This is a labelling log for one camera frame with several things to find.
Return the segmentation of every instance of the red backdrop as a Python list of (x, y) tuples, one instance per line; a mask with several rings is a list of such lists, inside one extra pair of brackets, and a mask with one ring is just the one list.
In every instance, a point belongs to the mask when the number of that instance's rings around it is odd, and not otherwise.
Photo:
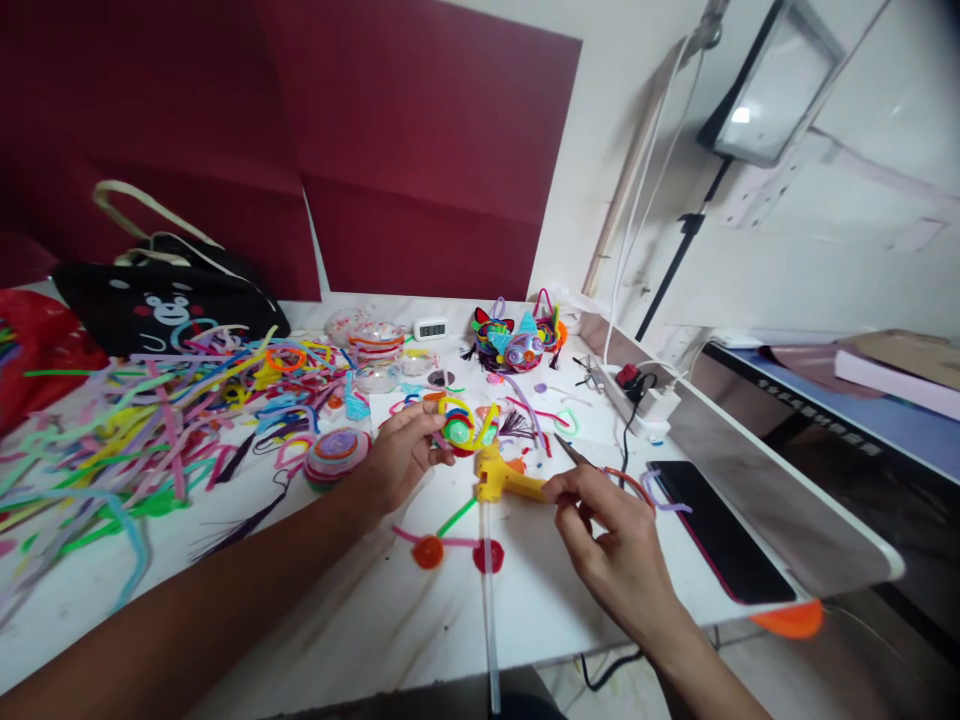
[(256, 262), (283, 298), (319, 298), (303, 189), (334, 290), (526, 294), (578, 40), (434, 0), (4, 13), (0, 237), (42, 245), (18, 277), (129, 247), (90, 201), (109, 177)]

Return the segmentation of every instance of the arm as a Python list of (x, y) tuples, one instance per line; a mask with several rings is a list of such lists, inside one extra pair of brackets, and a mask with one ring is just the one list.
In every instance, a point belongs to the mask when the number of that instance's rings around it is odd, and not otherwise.
[[(557, 529), (577, 574), (694, 716), (769, 720), (677, 599), (652, 509), (585, 466), (557, 475), (543, 492), (557, 503)], [(596, 540), (594, 519), (607, 530)]]
[(431, 465), (435, 403), (381, 429), (324, 498), (153, 588), (0, 697), (0, 717), (171, 718), (186, 713)]

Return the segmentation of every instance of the small clock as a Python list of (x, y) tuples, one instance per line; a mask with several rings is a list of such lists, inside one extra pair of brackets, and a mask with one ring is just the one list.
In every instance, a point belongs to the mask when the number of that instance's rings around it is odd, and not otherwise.
[(413, 338), (415, 340), (438, 340), (446, 336), (446, 318), (424, 318), (413, 324)]

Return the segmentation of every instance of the red plastic bag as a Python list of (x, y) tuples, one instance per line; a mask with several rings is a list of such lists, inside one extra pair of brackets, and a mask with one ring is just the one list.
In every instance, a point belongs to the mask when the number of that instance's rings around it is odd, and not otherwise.
[(0, 437), (80, 386), (84, 376), (24, 377), (29, 370), (99, 370), (107, 356), (62, 303), (30, 290), (0, 290), (0, 318), (19, 347), (0, 365)]

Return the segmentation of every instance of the smartphone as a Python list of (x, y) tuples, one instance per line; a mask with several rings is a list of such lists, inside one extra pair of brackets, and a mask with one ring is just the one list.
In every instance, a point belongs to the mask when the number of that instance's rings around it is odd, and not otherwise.
[(677, 515), (732, 600), (760, 605), (797, 599), (696, 465), (675, 460), (651, 462), (647, 467), (660, 471), (658, 482), (671, 503), (684, 503), (693, 510)]

